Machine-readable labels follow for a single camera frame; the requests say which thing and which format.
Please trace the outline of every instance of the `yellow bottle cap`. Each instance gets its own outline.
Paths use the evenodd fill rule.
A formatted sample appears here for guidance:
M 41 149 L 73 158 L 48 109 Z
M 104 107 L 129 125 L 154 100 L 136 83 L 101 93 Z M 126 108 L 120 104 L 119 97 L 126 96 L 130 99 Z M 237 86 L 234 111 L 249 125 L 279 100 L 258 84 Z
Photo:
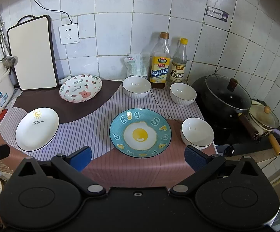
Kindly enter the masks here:
M 180 39 L 180 44 L 185 44 L 187 45 L 188 40 L 186 38 L 181 37 Z

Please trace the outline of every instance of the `white ceramic bowl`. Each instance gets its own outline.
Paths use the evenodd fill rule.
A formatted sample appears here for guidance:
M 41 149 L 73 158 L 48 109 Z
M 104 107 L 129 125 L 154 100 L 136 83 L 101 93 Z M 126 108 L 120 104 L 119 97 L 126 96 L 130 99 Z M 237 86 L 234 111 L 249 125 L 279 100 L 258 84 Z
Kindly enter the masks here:
M 170 97 L 178 105 L 189 105 L 196 99 L 197 93 L 193 87 L 175 83 L 170 86 Z
M 28 113 L 19 123 L 15 133 L 17 145 L 32 152 L 44 147 L 55 136 L 59 117 L 51 108 L 38 108 Z
M 151 91 L 151 83 L 139 76 L 125 78 L 123 81 L 124 93 L 132 99 L 144 98 Z
M 188 118 L 181 127 L 181 138 L 185 145 L 202 150 L 213 143 L 212 127 L 200 118 Z

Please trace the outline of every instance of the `glass lid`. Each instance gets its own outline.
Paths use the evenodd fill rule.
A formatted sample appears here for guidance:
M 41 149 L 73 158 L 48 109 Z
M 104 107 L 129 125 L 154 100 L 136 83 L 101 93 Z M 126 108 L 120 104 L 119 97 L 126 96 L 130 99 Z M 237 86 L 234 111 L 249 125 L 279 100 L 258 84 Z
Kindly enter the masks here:
M 211 93 L 225 104 L 238 110 L 248 110 L 251 98 L 247 91 L 233 78 L 213 74 L 206 77 L 206 85 Z

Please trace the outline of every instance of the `egg plate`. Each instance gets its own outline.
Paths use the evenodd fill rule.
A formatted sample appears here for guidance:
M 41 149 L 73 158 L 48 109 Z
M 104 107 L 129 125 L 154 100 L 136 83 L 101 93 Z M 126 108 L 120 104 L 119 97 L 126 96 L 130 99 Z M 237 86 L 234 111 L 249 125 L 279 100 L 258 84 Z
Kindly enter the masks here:
M 135 158 L 150 158 L 166 150 L 171 129 L 160 114 L 133 108 L 117 115 L 110 125 L 110 139 L 122 153 Z

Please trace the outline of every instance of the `wooden handle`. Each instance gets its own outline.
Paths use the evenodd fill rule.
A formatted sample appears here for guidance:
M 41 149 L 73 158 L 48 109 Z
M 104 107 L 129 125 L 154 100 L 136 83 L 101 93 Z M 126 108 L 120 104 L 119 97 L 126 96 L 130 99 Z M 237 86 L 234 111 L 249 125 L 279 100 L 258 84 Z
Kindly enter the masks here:
M 250 123 L 250 121 L 247 119 L 247 117 L 244 114 L 239 113 L 238 118 L 239 118 L 239 121 L 246 128 L 247 132 L 249 133 L 251 140 L 257 140 L 259 138 L 259 132 Z
M 273 134 L 269 134 L 268 139 L 276 154 L 280 155 L 280 144 L 278 143 L 277 139 L 274 137 Z
M 266 106 L 264 107 L 264 112 L 265 112 L 265 113 L 270 113 L 270 112 L 271 112 L 271 108 L 270 108 L 269 106 L 266 105 Z

